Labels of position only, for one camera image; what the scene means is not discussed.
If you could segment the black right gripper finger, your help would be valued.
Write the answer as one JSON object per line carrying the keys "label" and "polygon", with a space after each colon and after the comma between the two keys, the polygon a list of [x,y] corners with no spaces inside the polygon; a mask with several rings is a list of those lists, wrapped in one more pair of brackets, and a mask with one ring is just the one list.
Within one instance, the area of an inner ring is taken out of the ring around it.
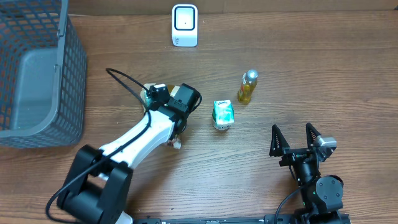
{"label": "black right gripper finger", "polygon": [[281,157],[290,149],[288,142],[276,124],[272,126],[271,146],[269,155]]}
{"label": "black right gripper finger", "polygon": [[320,138],[321,134],[313,127],[311,123],[307,123],[305,126],[306,129],[306,135],[307,135],[307,146],[312,147],[316,146],[318,147],[320,145]]}

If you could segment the green white tissue pack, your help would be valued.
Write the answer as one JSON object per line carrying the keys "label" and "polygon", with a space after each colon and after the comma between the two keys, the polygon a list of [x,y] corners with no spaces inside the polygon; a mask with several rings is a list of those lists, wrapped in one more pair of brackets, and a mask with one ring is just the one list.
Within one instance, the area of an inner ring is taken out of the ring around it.
{"label": "green white tissue pack", "polygon": [[225,131],[234,123],[234,109],[230,100],[214,101],[212,125],[218,130]]}

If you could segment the yellow liquid bottle grey cap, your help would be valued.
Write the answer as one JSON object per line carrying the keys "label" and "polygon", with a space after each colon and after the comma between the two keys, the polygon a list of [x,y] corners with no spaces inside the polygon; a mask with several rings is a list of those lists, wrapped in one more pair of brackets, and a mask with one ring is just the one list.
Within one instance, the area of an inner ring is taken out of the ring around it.
{"label": "yellow liquid bottle grey cap", "polygon": [[248,104],[251,101],[252,93],[257,86],[258,72],[255,69],[250,69],[243,74],[241,87],[238,90],[238,101],[243,104]]}

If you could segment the brown snack bag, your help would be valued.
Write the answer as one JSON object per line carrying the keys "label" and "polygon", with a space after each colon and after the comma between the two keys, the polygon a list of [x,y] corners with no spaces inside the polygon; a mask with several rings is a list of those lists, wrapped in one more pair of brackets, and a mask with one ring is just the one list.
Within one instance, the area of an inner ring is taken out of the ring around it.
{"label": "brown snack bag", "polygon": [[[144,86],[149,89],[152,85],[156,85],[156,83],[145,83]],[[179,90],[179,86],[178,85],[167,85],[167,89],[170,93],[170,96],[174,97],[178,90]],[[140,97],[143,100],[143,102],[146,104],[146,106],[150,106],[150,104],[152,103],[152,99],[147,96],[147,91],[142,88],[141,92],[140,92]],[[166,143],[164,143],[164,145],[166,146],[172,146],[175,149],[180,149],[182,144],[181,144],[181,140],[178,137],[178,135],[175,135],[175,137],[172,140],[168,140]]]}

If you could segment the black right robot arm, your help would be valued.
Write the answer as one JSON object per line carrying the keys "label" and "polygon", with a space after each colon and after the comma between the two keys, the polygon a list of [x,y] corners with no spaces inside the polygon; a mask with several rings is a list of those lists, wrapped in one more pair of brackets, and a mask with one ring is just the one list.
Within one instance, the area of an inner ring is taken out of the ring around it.
{"label": "black right robot arm", "polygon": [[303,208],[290,215],[289,223],[349,223],[348,215],[340,215],[343,208],[344,182],[337,175],[321,176],[320,163],[335,151],[337,141],[324,136],[311,123],[306,124],[307,147],[291,149],[277,125],[272,126],[269,155],[280,157],[279,165],[287,166],[298,189],[286,196],[277,207],[274,223],[279,222],[283,205],[300,193]]}

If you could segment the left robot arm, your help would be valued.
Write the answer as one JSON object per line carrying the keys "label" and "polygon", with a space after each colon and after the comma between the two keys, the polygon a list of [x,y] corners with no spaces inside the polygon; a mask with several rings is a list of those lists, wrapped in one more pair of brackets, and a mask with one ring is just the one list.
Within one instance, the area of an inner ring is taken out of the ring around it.
{"label": "left robot arm", "polygon": [[201,94],[183,83],[168,90],[152,85],[152,100],[140,122],[99,149],[83,146],[59,190],[57,207],[74,223],[133,223],[124,210],[134,169],[159,145],[179,147],[187,118],[201,103]]}

